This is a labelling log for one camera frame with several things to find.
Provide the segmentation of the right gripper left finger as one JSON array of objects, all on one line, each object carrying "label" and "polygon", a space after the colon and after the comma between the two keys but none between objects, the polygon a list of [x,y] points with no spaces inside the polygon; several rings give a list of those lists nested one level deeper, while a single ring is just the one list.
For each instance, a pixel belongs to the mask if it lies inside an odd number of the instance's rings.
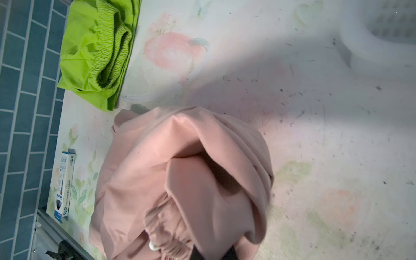
[{"label": "right gripper left finger", "polygon": [[192,249],[189,260],[204,260],[203,256],[195,246]]}]

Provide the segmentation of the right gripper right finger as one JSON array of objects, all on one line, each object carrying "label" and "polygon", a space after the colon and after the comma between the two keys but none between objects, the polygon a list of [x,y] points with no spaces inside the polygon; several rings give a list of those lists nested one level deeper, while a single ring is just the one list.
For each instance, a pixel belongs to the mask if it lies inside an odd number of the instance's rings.
[{"label": "right gripper right finger", "polygon": [[239,260],[235,247],[231,247],[228,252],[223,256],[222,260]]}]

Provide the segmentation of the pink shorts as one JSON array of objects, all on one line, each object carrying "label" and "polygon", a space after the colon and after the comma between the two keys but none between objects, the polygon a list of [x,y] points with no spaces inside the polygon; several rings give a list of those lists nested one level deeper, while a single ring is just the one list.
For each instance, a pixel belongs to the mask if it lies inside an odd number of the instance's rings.
[{"label": "pink shorts", "polygon": [[274,174],[260,132],[201,107],[121,110],[89,241],[109,260],[252,260]]}]

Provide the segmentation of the lime green shorts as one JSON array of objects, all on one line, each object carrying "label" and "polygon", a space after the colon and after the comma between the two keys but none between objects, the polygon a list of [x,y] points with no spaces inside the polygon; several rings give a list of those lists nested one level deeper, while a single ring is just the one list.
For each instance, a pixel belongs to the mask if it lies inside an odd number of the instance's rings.
[{"label": "lime green shorts", "polygon": [[73,1],[60,51],[58,88],[104,112],[120,95],[131,57],[140,1]]}]

